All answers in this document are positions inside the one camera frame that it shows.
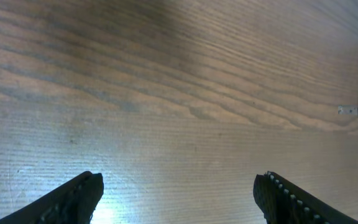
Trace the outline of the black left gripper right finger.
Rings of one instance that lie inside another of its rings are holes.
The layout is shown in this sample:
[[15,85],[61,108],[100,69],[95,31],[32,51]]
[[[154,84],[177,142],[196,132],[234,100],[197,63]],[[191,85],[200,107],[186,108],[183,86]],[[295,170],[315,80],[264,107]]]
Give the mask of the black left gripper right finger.
[[358,224],[275,172],[255,176],[253,196],[268,224]]

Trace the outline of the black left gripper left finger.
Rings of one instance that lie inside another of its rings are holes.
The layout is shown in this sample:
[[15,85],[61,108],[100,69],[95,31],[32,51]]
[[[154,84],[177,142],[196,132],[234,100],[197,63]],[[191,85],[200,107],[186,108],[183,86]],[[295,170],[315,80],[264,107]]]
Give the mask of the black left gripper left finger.
[[103,175],[85,171],[0,219],[0,224],[89,224],[103,193]]

